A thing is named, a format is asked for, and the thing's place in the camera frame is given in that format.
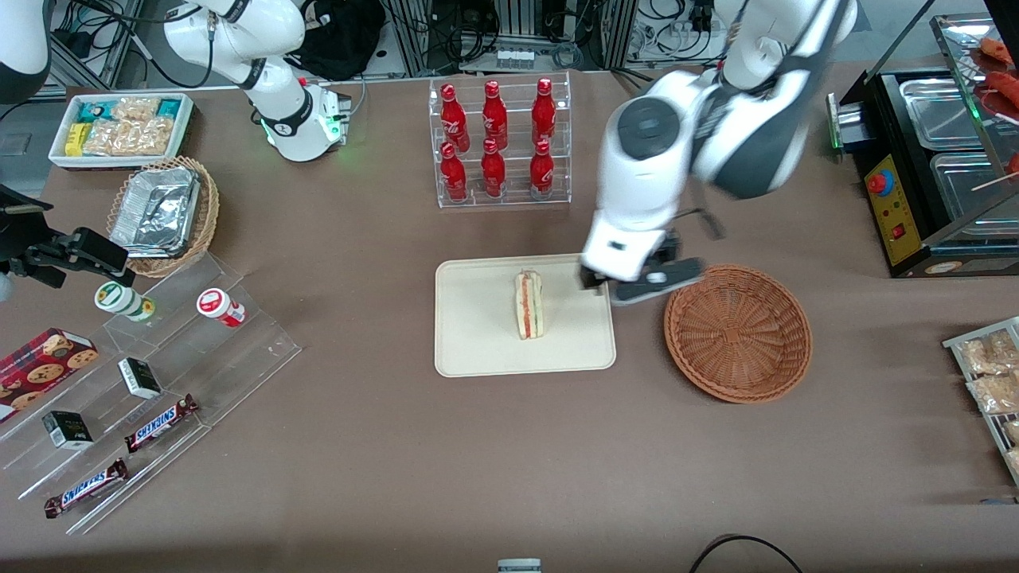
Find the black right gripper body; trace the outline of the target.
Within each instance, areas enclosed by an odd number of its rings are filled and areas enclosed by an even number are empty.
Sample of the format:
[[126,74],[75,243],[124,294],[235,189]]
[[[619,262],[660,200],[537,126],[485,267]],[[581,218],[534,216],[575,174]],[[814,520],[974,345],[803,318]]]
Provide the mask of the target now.
[[17,258],[30,247],[48,242],[53,236],[44,213],[53,208],[49,203],[29,198],[1,188],[1,261]]

